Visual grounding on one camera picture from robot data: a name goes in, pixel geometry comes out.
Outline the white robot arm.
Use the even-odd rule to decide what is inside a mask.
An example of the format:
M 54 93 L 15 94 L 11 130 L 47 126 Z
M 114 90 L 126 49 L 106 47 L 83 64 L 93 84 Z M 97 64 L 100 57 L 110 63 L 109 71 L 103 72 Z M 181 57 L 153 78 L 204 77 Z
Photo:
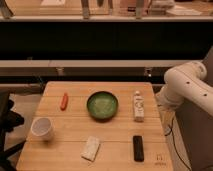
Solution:
M 191 61 L 168 69 L 165 84 L 156 95 L 157 103 L 178 108 L 185 99 L 213 116 L 213 87 L 204 82 L 207 69 L 200 61 Z

